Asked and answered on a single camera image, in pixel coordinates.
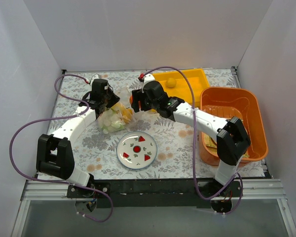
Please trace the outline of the wrinkled fake yellow lemon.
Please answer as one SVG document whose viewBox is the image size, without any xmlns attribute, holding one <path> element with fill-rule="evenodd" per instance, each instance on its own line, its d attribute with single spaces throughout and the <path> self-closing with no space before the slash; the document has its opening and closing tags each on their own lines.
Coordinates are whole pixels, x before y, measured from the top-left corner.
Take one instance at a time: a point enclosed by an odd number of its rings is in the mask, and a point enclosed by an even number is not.
<svg viewBox="0 0 296 237">
<path fill-rule="evenodd" d="M 130 123 L 133 119 L 133 111 L 131 108 L 126 108 L 121 111 L 122 119 L 125 123 Z"/>
</svg>

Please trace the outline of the clear zip top bag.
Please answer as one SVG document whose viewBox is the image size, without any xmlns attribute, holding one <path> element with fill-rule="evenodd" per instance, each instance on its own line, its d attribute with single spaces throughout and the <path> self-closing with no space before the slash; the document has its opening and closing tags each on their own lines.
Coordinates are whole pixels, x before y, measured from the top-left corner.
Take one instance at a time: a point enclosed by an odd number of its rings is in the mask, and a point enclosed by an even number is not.
<svg viewBox="0 0 296 237">
<path fill-rule="evenodd" d="M 115 94 L 120 97 L 120 101 L 113 107 L 106 109 L 97 119 L 99 129 L 104 134 L 129 129 L 134 127 L 138 121 L 129 102 L 131 91 L 127 87 L 124 87 L 118 89 Z M 130 123 L 125 123 L 122 119 L 121 111 L 126 108 L 131 108 L 133 111 L 133 119 Z"/>
</svg>

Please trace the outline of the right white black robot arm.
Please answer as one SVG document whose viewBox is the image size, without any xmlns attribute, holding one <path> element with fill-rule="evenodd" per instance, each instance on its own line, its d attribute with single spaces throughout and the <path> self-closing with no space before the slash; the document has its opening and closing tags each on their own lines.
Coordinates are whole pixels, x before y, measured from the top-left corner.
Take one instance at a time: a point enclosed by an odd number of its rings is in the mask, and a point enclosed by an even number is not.
<svg viewBox="0 0 296 237">
<path fill-rule="evenodd" d="M 157 81 L 132 90 L 131 107 L 136 113 L 154 109 L 163 118 L 192 126 L 195 134 L 200 131 L 209 135 L 217 144 L 220 163 L 214 180 L 206 185 L 207 191 L 213 192 L 207 199 L 224 196 L 231 191 L 230 183 L 251 144 L 240 118 L 220 118 L 199 110 L 181 98 L 168 96 Z"/>
</svg>

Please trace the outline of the smooth fake yellow lemon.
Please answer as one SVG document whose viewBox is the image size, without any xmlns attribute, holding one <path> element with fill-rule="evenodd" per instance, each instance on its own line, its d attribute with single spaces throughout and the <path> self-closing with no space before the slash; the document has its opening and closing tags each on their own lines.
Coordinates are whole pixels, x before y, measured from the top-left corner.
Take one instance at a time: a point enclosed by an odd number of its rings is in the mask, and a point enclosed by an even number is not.
<svg viewBox="0 0 296 237">
<path fill-rule="evenodd" d="M 168 79 L 166 80 L 166 86 L 167 86 L 168 88 L 174 88 L 174 87 L 176 87 L 176 85 L 177 85 L 177 81 L 176 81 L 176 79 L 174 79 L 174 78 L 168 78 Z"/>
</svg>

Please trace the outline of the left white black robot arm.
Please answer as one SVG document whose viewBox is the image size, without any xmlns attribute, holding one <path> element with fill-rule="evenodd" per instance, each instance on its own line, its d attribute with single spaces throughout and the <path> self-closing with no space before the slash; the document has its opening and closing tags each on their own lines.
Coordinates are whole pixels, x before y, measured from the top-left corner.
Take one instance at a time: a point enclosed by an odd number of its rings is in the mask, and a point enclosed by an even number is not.
<svg viewBox="0 0 296 237">
<path fill-rule="evenodd" d="M 92 80 L 91 90 L 83 96 L 74 117 L 50 135 L 43 134 L 39 137 L 37 171 L 76 184 L 83 197 L 91 197 L 95 192 L 95 185 L 90 182 L 90 174 L 75 164 L 72 143 L 105 109 L 111 108 L 119 100 L 106 79 Z"/>
</svg>

